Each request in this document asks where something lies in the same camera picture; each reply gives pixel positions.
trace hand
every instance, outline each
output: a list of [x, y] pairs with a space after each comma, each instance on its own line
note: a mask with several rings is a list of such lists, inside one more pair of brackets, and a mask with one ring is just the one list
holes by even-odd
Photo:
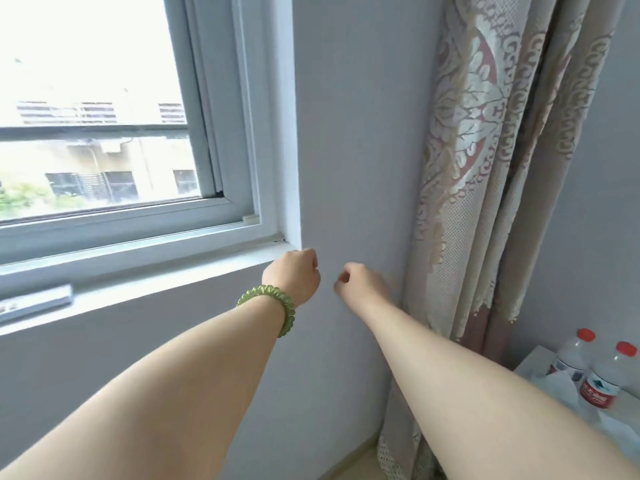
[[291, 297], [298, 307], [311, 298], [320, 285], [316, 251], [288, 251], [267, 266], [262, 274], [262, 284], [277, 286]]
[[382, 277], [363, 264], [348, 262], [344, 265], [333, 290], [345, 304], [362, 317], [367, 305], [390, 303], [389, 288]]

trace white wall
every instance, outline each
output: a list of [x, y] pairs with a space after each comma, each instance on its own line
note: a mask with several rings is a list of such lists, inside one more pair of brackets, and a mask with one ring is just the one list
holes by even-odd
[[583, 326], [597, 334], [597, 355], [619, 340], [640, 347], [639, 17], [640, 0], [627, 0], [509, 342], [511, 365]]
[[[323, 275], [279, 340], [224, 479], [311, 480], [380, 426], [388, 370], [334, 297], [347, 260], [401, 286], [441, 0], [293, 0], [302, 240]], [[233, 306], [261, 269], [0, 337], [0, 465], [165, 340]]]

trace beaded bracelet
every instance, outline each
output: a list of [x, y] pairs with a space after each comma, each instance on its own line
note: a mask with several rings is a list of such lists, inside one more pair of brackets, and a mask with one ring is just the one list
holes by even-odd
[[271, 296], [273, 298], [276, 298], [279, 302], [282, 303], [282, 306], [284, 307], [284, 323], [282, 325], [282, 328], [280, 329], [280, 333], [278, 334], [278, 338], [280, 337], [284, 337], [289, 330], [291, 330], [291, 327], [293, 327], [293, 320], [295, 320], [295, 314], [296, 314], [296, 307], [295, 305], [291, 302], [291, 297], [284, 293], [284, 291], [282, 291], [280, 288], [276, 288], [275, 286], [271, 286], [271, 285], [260, 285], [260, 286], [256, 286], [255, 288], [251, 288], [251, 290], [247, 291], [244, 295], [242, 295], [242, 297], [238, 300], [238, 304], [236, 306], [240, 306], [243, 303], [246, 303], [247, 301], [249, 301], [251, 298], [254, 298], [256, 296], [260, 296], [260, 295], [267, 295], [267, 296]]

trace water bottle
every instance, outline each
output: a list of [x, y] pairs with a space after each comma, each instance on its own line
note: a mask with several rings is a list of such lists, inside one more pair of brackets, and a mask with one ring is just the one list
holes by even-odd
[[625, 362], [634, 357], [638, 349], [629, 342], [618, 342], [616, 354], [596, 362], [593, 370], [580, 387], [580, 395], [590, 404], [608, 409], [613, 404], [620, 387], [628, 385]]
[[565, 371], [574, 382], [580, 381], [584, 371], [589, 368], [589, 359], [584, 349], [595, 338], [596, 334], [588, 328], [579, 329], [575, 337], [567, 340], [560, 347], [547, 375], [556, 371]]

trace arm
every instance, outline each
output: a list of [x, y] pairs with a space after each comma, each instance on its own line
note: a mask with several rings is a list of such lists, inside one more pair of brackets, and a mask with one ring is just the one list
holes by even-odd
[[[313, 250], [287, 253], [267, 267], [262, 282], [301, 305], [320, 282], [316, 266]], [[0, 472], [0, 480], [209, 480], [283, 322], [282, 304], [258, 296], [184, 332], [109, 382]]]
[[396, 308], [364, 265], [348, 263], [335, 291], [373, 332], [452, 480], [640, 478], [613, 443], [555, 399]]

